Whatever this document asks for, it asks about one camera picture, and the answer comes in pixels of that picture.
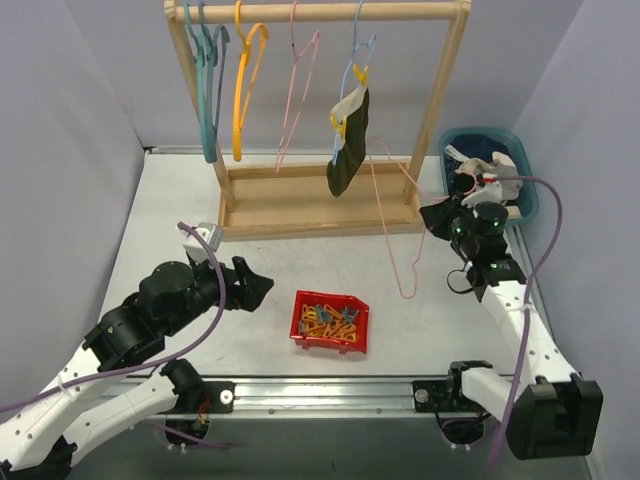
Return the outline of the grey underwear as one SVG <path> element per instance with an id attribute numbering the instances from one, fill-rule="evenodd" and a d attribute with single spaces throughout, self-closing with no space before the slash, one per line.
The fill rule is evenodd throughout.
<path id="1" fill-rule="evenodd" d="M 464 172 L 474 178 L 478 174 L 496 175 L 503 189 L 503 203 L 501 205 L 506 205 L 508 202 L 518 199 L 523 182 L 518 179 L 506 180 L 506 177 L 519 177 L 518 170 L 512 159 L 496 154 L 494 160 L 495 162 L 492 164 L 478 159 L 468 160 L 460 165 L 457 171 L 459 173 Z"/>

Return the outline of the dark olive underwear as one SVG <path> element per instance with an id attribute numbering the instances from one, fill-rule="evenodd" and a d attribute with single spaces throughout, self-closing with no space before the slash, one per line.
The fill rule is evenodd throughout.
<path id="1" fill-rule="evenodd" d="M 338 198 L 348 188 L 366 155 L 366 130 L 369 125 L 369 90 L 365 89 L 358 108 L 350 113 L 346 123 L 346 139 L 337 151 L 336 159 L 327 164 L 326 178 L 331 194 Z"/>

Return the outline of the light blue wire hanger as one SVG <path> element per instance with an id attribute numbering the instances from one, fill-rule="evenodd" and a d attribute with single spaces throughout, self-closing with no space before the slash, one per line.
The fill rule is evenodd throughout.
<path id="1" fill-rule="evenodd" d="M 361 69 L 367 66 L 369 77 L 369 66 L 377 43 L 376 34 L 371 34 L 367 40 L 362 40 L 359 36 L 359 20 L 364 4 L 364 1 L 360 1 L 356 7 L 353 21 L 353 37 L 350 59 L 342 75 L 339 100 L 332 107 L 330 116 L 345 116 L 347 118 L 350 113 L 358 108 L 359 104 L 357 103 L 357 101 L 361 99 L 361 95 L 364 93 L 364 90 L 368 89 L 369 87 L 369 79 L 366 86 L 361 85 L 355 78 L 352 70 L 354 64 L 357 64 Z M 337 151 L 345 139 L 346 135 L 344 138 L 339 138 L 334 131 L 334 143 L 331 160 L 336 159 Z"/>

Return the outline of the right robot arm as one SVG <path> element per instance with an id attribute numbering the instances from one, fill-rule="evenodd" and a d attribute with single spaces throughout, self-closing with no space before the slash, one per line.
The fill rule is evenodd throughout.
<path id="1" fill-rule="evenodd" d="M 449 198 L 420 214 L 426 229 L 463 260 L 472 293 L 516 355 L 510 379 L 486 361 L 452 363 L 443 401 L 456 409 L 475 403 L 491 414 L 519 460 L 589 455 L 602 390 L 564 358 L 542 321 L 529 279 L 508 250 L 506 208 L 488 201 L 469 208 Z"/>

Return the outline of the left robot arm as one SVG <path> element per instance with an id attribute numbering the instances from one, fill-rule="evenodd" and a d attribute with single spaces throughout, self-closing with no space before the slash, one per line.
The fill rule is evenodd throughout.
<path id="1" fill-rule="evenodd" d="M 165 262 L 137 292 L 108 311 L 85 336 L 59 377 L 55 394 L 26 406 L 1 426 L 4 479 L 63 479 L 88 453 L 120 432 L 174 407 L 190 411 L 204 383 L 184 358 L 165 361 L 135 388 L 98 406 L 92 403 L 211 308 L 255 311 L 274 282 L 241 257 L 216 271 L 208 262 Z"/>

